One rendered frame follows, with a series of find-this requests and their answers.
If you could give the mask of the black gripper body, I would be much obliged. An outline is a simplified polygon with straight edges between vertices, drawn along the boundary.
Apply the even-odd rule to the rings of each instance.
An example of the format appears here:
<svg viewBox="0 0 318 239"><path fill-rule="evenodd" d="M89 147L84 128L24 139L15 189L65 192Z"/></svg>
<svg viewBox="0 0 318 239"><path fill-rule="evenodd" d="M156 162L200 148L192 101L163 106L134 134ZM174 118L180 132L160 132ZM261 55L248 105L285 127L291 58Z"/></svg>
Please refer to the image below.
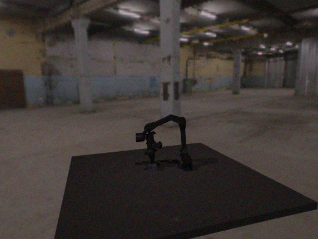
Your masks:
<svg viewBox="0 0 318 239"><path fill-rule="evenodd" d="M152 149L152 144L154 144L154 140L153 141L147 141L147 150L145 151L145 155L153 155L154 151L155 151L155 147Z"/></svg>

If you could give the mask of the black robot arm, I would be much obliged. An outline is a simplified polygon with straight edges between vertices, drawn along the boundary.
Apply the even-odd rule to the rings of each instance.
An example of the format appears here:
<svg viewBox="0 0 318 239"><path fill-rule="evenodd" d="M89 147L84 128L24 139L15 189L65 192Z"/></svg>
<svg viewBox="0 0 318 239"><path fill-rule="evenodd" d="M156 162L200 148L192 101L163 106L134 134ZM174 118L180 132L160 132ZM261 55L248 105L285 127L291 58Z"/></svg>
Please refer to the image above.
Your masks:
<svg viewBox="0 0 318 239"><path fill-rule="evenodd" d="M136 133L136 142L143 142L145 141L153 141L156 133L152 130L154 130L156 127L168 122L168 121L174 121L179 124L180 131L181 131L181 144L182 144L182 149L180 150L180 157L183 160L182 164L182 169L184 171L192 171L192 159L188 155L187 151L187 146L186 146L186 119L184 117L178 117L170 114L167 117L164 117L156 122L151 122L145 125L144 131L142 133ZM152 131L152 132L151 132ZM148 134L146 134L148 132ZM159 143L154 142L152 144L152 149L153 148L158 148L159 150L162 148L162 142L159 141Z"/></svg>

